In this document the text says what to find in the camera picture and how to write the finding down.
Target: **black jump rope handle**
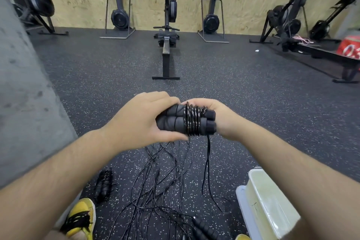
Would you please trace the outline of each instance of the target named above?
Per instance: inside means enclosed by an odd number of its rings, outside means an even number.
[[[203,220],[201,220],[199,217],[194,216],[192,218],[192,221],[195,225],[195,228],[193,229],[193,233],[195,237],[198,240],[221,240],[220,235],[214,231],[212,228],[210,228]]]
[[[160,130],[176,131],[186,133],[184,123],[184,107],[185,105],[173,105],[161,112],[156,117],[156,125]],[[200,135],[214,135],[216,132],[215,111],[207,110],[200,118]]]

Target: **yellow sneaker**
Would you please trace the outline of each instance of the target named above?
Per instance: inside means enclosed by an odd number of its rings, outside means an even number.
[[[60,231],[65,233],[68,238],[82,231],[86,240],[92,240],[95,221],[94,203],[90,198],[83,198],[71,209]]]
[[[249,236],[245,235],[245,234],[239,234],[235,240],[251,240]]]

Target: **person's right hand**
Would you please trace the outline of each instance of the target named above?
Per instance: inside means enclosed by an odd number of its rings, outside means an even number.
[[[208,109],[214,110],[216,113],[215,122],[217,132],[228,140],[237,140],[237,129],[242,117],[218,100],[194,98],[182,104],[186,104],[187,102],[189,102],[190,105],[197,105],[199,107],[206,106]]]

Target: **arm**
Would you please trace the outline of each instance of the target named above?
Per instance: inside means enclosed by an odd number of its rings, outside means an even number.
[[[160,131],[155,118],[180,103],[166,92],[141,93],[91,131],[0,190],[0,231],[7,240],[42,239],[85,184],[114,156],[155,142],[186,140]]]
[[[241,142],[250,151],[320,239],[360,238],[359,183],[237,115],[219,101],[192,99],[189,103],[215,110],[218,132]]]

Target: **black rubber floor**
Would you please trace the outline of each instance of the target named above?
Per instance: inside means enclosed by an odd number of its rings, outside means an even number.
[[[162,69],[161,49],[154,32],[136,31],[127,40],[100,39],[100,30],[70,28],[69,37],[32,35],[34,47],[50,75],[79,135],[104,125],[140,92],[167,91],[180,100],[215,98],[238,114],[260,124],[291,145],[360,181],[359,86],[335,84],[331,78],[283,54],[276,46],[250,44],[249,36],[229,35],[229,44],[205,43],[196,33],[180,33],[173,53],[181,80],[152,80]],[[312,63],[309,57],[304,61]],[[317,60],[331,74],[341,69]],[[212,188],[233,201],[223,216],[201,196],[206,141],[193,138],[194,163],[185,179],[183,209],[198,213],[224,239],[245,232],[235,189],[257,166],[239,143],[212,138]],[[132,182],[145,163],[143,150],[128,151],[111,161],[118,191],[97,208],[94,239],[107,239],[118,212],[129,201]],[[94,182],[83,195],[91,196]],[[119,219],[110,239],[119,239],[128,216]],[[161,226],[151,224],[154,239],[167,239]]]

